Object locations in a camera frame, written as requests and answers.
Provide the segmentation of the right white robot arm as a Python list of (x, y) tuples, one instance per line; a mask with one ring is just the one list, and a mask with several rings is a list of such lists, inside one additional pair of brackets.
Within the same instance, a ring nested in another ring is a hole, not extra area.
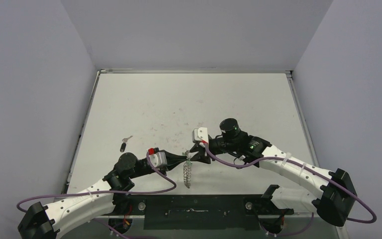
[(269, 141), (240, 129), (234, 118), (223, 120), (221, 135), (212, 138), (205, 127), (195, 128), (191, 138), (194, 161), (219, 161), (220, 154), (231, 154), (243, 161), (236, 168), (256, 166), (279, 174), (296, 183), (297, 188), (274, 186), (261, 200), (269, 214), (278, 209), (317, 213), (325, 222), (341, 227), (349, 220), (356, 190), (350, 175), (343, 169), (322, 169), (280, 150)]

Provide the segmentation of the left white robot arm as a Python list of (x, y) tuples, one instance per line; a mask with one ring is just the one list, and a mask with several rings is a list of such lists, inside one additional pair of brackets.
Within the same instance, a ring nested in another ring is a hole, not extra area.
[(23, 239), (59, 239), (67, 232), (101, 215), (123, 214), (128, 209), (128, 195), (134, 187), (132, 179), (151, 173), (165, 176), (187, 157), (151, 148), (144, 159), (123, 153), (113, 169), (102, 179), (77, 194), (42, 205), (31, 205), (17, 229)]

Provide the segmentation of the metal disc with keyrings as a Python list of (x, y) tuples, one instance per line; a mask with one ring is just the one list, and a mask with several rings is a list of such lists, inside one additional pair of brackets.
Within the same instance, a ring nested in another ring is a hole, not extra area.
[(192, 162), (190, 151), (187, 150), (183, 153), (183, 156), (186, 157), (186, 160), (183, 164), (183, 182), (186, 188), (191, 187), (191, 170), (192, 170)]

